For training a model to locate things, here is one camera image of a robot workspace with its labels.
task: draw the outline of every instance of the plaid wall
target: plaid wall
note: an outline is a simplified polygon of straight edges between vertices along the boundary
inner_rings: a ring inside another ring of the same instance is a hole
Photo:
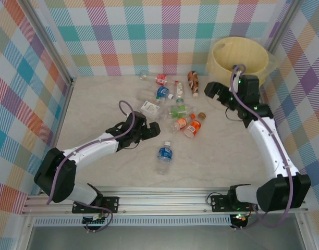
[[[0,1],[0,249],[11,249],[67,83],[16,0]]]
[[[291,2],[31,1],[69,69],[74,65],[76,75],[82,76],[134,75],[141,69],[207,74],[207,55],[216,41],[244,36],[268,47]]]
[[[319,240],[319,0],[306,0],[275,55],[281,66],[262,86],[291,159],[314,190],[312,210]]]

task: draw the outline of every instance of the colorful plaid pattern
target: colorful plaid pattern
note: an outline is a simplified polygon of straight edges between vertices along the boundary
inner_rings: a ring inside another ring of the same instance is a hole
[[[0,1],[0,249],[11,249],[67,83],[16,0]]]
[[[281,66],[261,90],[291,159],[312,181],[319,240],[319,0],[305,1],[275,55]]]
[[[31,0],[61,51],[43,11]],[[291,0],[45,0],[76,71],[82,76],[207,74],[207,55],[227,36],[271,42]],[[276,27],[267,25],[284,6]]]

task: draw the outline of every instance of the beige floor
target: beige floor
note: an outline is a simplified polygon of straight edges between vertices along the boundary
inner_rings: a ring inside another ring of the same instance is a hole
[[[199,77],[200,97],[193,99],[186,77],[186,104],[198,107],[207,118],[194,139],[182,133],[171,134],[168,123],[159,123],[161,134],[142,141],[133,150],[107,155],[77,174],[79,183],[96,186],[205,188],[228,187],[240,183],[261,184],[266,171],[259,150],[241,122],[226,119],[225,107],[203,93],[206,77]],[[62,132],[60,150],[81,145],[106,129],[125,121],[118,102],[123,99],[136,107],[135,96],[147,82],[138,77],[82,77],[76,82]],[[171,141],[173,162],[169,174],[162,176],[155,169],[158,149]]]

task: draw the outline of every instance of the plastic bin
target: plastic bin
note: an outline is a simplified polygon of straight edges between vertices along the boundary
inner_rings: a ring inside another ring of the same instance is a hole
[[[208,55],[209,80],[230,87],[231,72],[237,64],[247,67],[245,74],[256,75],[259,85],[280,65],[279,60],[259,43],[243,37],[227,37],[215,43]]]

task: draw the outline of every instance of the blue label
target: blue label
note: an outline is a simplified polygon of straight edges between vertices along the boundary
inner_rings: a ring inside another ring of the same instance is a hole
[[[166,157],[169,158],[170,160],[172,159],[172,150],[167,147],[161,147],[161,149],[158,151],[158,156],[157,157]]]
[[[159,97],[165,97],[167,94],[169,94],[169,89],[167,87],[159,87],[157,90],[157,96]]]

